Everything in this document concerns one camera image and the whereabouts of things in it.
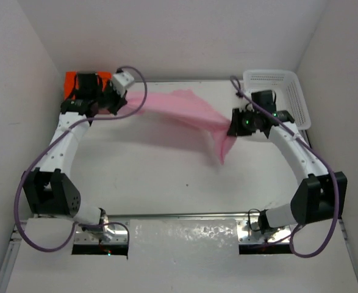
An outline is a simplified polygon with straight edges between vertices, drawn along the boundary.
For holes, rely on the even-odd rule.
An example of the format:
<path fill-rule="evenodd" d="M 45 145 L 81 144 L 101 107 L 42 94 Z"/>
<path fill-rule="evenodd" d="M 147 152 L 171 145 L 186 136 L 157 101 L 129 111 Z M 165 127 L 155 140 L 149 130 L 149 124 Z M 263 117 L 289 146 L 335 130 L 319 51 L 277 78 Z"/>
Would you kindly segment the orange t-shirt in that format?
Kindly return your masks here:
<path fill-rule="evenodd" d="M 96 99 L 102 95 L 111 77 L 109 71 L 67 71 L 63 100 Z"/>

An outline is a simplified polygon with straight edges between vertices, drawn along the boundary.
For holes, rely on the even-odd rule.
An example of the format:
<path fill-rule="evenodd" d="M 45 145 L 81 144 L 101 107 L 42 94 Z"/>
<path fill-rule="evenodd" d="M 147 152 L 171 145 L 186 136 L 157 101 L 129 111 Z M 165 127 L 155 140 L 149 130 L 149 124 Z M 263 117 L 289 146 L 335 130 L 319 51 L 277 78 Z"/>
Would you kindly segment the light pink t-shirt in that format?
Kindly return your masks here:
<path fill-rule="evenodd" d="M 162 114 L 208 131 L 213 139 L 213 151 L 220 164 L 224 164 L 228 152 L 237 140 L 227 134 L 231 121 L 191 90 L 149 93 L 138 113 L 144 112 Z"/>

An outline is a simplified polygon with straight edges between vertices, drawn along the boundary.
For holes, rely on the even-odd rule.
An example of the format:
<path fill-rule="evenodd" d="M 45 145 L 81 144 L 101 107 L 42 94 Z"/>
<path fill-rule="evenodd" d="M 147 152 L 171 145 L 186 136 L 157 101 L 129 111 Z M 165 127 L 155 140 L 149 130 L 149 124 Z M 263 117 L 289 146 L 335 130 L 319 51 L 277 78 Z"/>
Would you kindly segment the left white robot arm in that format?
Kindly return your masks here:
<path fill-rule="evenodd" d="M 91 118 L 101 109 L 117 114 L 126 105 L 126 93 L 133 84 L 134 78 L 123 70 L 114 74 L 66 72 L 52 148 L 33 164 L 23 184 L 34 214 L 66 217 L 92 228 L 103 222 L 105 212 L 81 199 L 70 179 L 71 166 L 79 143 L 90 129 Z"/>

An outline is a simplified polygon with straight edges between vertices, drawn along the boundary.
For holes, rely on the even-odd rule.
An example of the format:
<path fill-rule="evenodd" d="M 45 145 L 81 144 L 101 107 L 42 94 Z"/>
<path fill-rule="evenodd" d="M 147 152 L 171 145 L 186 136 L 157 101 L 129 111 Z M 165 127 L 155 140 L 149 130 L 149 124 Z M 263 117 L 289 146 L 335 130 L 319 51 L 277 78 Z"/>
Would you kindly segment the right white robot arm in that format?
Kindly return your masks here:
<path fill-rule="evenodd" d="M 232 110 L 229 137 L 245 137 L 260 131 L 281 152 L 299 184 L 288 204 L 260 211 L 257 224 L 263 234 L 287 225 L 307 225 L 340 219 L 345 204 L 348 180 L 343 172 L 329 173 L 325 164 L 308 149 L 293 116 L 277 110 L 271 90 L 251 95 L 248 106 Z"/>

